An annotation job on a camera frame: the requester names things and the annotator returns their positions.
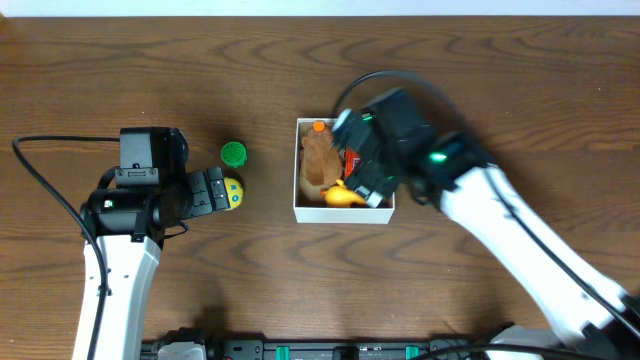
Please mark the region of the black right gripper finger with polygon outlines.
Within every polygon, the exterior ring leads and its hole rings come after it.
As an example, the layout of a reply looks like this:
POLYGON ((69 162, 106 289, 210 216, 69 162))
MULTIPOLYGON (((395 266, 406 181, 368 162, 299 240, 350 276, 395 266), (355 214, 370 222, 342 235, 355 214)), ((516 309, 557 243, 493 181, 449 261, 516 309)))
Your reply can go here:
POLYGON ((337 117, 333 127, 333 145, 340 149, 358 150, 361 147, 362 114, 347 108, 337 117))
POLYGON ((364 185, 358 185, 353 189, 353 192, 362 197, 365 204, 370 208, 378 208, 384 201, 384 195, 382 193, 371 190, 364 185))

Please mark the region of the red toy fire truck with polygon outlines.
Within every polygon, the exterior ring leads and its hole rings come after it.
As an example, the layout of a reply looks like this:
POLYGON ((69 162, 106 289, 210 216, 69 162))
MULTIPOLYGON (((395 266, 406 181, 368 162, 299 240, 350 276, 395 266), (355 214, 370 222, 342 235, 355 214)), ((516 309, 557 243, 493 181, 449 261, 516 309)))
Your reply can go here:
POLYGON ((347 148, 344 151, 344 178, 348 178, 354 171, 355 167, 360 162, 361 157, 354 150, 347 148))

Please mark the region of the orange rubber duck toy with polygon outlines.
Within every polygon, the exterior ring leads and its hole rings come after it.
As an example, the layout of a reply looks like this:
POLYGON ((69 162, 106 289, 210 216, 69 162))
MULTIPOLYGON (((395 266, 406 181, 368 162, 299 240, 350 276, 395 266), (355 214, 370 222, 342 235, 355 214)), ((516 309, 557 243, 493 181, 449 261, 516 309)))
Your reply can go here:
POLYGON ((352 205, 366 205, 366 200, 349 190, 341 179, 337 179, 333 186, 321 190, 320 195, 328 207, 350 208, 352 205))

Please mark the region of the brown plush bear toy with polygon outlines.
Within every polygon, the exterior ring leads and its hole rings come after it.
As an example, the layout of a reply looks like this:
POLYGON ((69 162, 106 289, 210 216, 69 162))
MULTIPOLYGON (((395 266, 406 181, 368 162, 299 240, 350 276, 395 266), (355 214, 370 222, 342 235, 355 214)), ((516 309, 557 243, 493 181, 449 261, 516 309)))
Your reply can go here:
POLYGON ((321 192, 342 177, 343 163, 333 146, 331 123, 314 120, 305 124, 300 148, 300 192, 310 202, 320 202, 321 192))

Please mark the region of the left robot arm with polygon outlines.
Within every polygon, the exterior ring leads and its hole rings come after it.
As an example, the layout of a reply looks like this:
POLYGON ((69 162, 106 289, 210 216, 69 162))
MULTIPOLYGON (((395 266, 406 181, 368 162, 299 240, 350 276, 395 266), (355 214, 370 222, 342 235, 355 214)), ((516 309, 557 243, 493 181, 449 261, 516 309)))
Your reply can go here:
POLYGON ((88 227, 76 359, 138 359, 154 274, 171 229, 230 209, 221 168, 167 175, 157 167, 108 170, 82 207, 88 227))

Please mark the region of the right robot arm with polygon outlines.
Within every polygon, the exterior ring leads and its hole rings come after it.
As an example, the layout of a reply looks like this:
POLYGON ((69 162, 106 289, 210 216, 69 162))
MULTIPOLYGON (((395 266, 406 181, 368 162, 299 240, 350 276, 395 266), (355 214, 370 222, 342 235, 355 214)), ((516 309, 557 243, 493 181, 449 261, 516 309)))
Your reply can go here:
POLYGON ((404 183, 475 238, 534 300, 550 327, 512 325, 482 343, 430 353, 477 359, 636 359, 639 304, 581 258, 464 132, 440 133, 417 111, 345 109, 334 143, 360 157, 348 189, 369 204, 404 183))

